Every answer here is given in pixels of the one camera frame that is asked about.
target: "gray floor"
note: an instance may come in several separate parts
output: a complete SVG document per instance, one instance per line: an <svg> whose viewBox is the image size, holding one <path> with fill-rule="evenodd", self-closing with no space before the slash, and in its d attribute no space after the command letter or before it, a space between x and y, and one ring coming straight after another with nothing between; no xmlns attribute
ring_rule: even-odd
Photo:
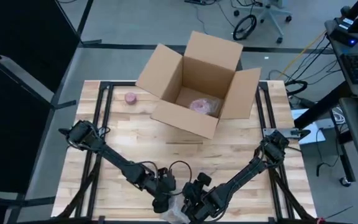
<svg viewBox="0 0 358 224"><path fill-rule="evenodd" d="M285 32L282 45L276 45L277 33L269 22L257 26L255 32L240 43L248 47L303 48L324 30L325 20L337 16L340 7L353 2L350 0L288 0L287 10L293 12L293 21L285 24L284 18L279 20ZM74 27L77 27L80 22L85 4L86 0L62 4ZM221 1L221 5L233 23L239 20L232 15L229 0ZM232 27L224 19L218 5L197 7L199 17L204 21L205 29L209 34L231 39ZM202 26L196 20L196 9L183 3L182 0L94 0L82 38L83 40L102 39L104 43L111 44L156 44L159 42L186 44L192 30L202 32ZM60 102L78 100L83 80L137 79L151 54L152 50L78 49ZM244 52L241 56L241 63L244 68L262 67L262 79L266 79L269 71L283 70L285 65L295 57L296 54ZM303 77L317 72L334 59L333 55L322 55ZM298 65L299 61L287 73L293 72ZM318 80L323 75L319 74L310 78L309 81ZM343 80L340 72L334 73L318 84L311 85L299 96L318 101ZM73 106L55 113L27 198L50 197L56 194L65 158L65 142L57 129L72 125L75 112L76 106ZM324 160L332 163L336 158L335 135L331 130L324 131L324 135L327 141L319 146ZM316 144L302 146L317 214L320 217L326 217L352 205L353 208L330 218L329 221L358 223L358 156L352 143L346 144L346 149L357 179L357 182L349 188L342 187L338 182L338 179L344 176L340 161L333 169L323 167L320 177L317 177L315 169L320 161ZM19 220L47 219L51 211L52 206L49 205L25 208Z"/></svg>

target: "wooden tabletop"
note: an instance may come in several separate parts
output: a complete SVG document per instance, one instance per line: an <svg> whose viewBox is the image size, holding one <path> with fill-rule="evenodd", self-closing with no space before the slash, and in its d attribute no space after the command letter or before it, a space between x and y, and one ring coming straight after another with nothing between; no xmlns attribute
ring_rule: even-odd
<svg viewBox="0 0 358 224"><path fill-rule="evenodd" d="M100 81L85 81L75 122L79 119L92 121L99 84ZM294 127L284 83L268 81L268 86L277 127ZM124 101L124 95L129 91L137 94L138 102L135 105L127 105ZM265 119L269 124L262 91L261 98ZM106 97L102 103L99 126L103 119L105 102ZM177 160L186 161L193 170L193 180L199 172L204 172L212 177L212 187L228 181L243 169L252 159L254 150L262 139L255 102L249 119L220 120L212 140L150 119L157 102L157 97L140 88L115 86L108 121L111 132L106 135L107 144L128 160L154 161L158 167L168 167ZM292 141L290 146L299 148L297 141ZM67 150L52 216L62 212L80 188L85 154L85 151L74 148ZM284 165L290 190L307 212L315 216L301 153L286 149ZM173 174L178 188L189 179L188 168L181 164L173 167ZM88 195L89 189L85 197L83 215L88 204ZM283 215L286 216L282 194L280 198ZM159 214L153 212L152 199L148 193L141 192L128 183L117 168L103 159L94 220L104 215L107 220L160 221ZM235 193L221 221L265 222L267 217L274 216L269 175L265 171Z"/></svg>

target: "chair wheel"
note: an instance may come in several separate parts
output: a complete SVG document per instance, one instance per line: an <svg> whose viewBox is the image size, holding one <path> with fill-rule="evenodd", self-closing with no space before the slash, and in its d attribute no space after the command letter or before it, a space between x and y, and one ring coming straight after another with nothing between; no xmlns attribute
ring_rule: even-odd
<svg viewBox="0 0 358 224"><path fill-rule="evenodd" d="M352 182L347 181L346 177L342 177L339 179L339 182L341 183L342 186L344 187L350 187Z"/></svg>
<svg viewBox="0 0 358 224"><path fill-rule="evenodd" d="M292 16L287 16L287 17L285 18L285 22L291 22L291 20L292 20Z"/></svg>

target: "black curtain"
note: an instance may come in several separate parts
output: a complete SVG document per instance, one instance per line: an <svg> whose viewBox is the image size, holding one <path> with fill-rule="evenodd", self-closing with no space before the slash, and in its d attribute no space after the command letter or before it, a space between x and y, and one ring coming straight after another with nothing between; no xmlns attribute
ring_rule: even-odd
<svg viewBox="0 0 358 224"><path fill-rule="evenodd" d="M79 38L55 0L0 0L0 52L56 93Z"/></svg>
<svg viewBox="0 0 358 224"><path fill-rule="evenodd" d="M0 70L0 192L27 192L49 112Z"/></svg>

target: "open cardboard box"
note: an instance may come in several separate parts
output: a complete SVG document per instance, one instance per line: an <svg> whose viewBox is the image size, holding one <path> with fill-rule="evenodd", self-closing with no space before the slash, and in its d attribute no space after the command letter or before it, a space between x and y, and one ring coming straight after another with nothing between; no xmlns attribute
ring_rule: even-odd
<svg viewBox="0 0 358 224"><path fill-rule="evenodd" d="M260 68L236 72L242 45L193 31L184 56L158 44L136 85L159 97L152 119L212 139L219 119L249 118ZM188 109L219 102L215 114Z"/></svg>

